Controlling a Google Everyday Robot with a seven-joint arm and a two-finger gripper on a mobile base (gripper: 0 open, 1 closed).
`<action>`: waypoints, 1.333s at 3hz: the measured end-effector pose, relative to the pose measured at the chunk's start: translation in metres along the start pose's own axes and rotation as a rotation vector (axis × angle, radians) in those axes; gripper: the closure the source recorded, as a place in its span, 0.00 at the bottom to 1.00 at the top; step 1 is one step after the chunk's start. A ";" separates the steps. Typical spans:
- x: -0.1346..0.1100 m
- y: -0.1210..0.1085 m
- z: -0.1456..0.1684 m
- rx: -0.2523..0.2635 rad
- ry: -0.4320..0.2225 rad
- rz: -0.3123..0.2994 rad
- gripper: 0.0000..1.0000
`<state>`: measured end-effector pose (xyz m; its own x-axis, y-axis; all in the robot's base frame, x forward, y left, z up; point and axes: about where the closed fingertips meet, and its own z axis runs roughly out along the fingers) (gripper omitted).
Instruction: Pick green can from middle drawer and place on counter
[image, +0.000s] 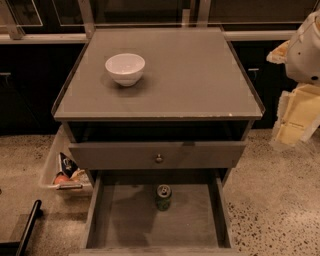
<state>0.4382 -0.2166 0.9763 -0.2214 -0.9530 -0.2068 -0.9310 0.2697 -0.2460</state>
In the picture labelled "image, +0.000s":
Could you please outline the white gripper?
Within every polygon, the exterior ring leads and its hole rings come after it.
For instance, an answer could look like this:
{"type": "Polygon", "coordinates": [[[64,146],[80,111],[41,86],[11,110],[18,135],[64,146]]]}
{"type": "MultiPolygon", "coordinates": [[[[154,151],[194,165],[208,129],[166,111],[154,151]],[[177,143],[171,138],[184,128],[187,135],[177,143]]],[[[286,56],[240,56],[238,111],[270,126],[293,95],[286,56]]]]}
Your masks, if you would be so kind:
{"type": "Polygon", "coordinates": [[[279,98],[270,144],[294,147],[307,142],[320,126],[320,10],[311,13],[290,41],[272,50],[266,60],[285,64],[287,76],[299,83],[279,98]]]}

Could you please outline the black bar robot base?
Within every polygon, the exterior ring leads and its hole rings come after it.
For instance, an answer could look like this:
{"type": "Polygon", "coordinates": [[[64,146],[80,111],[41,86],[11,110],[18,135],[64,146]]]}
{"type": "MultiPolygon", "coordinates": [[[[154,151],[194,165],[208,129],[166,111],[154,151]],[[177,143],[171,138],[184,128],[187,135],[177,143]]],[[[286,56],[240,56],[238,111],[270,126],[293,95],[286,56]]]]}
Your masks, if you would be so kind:
{"type": "Polygon", "coordinates": [[[19,241],[0,243],[0,256],[24,256],[35,222],[43,215],[41,205],[41,200],[34,202],[19,241]]]}

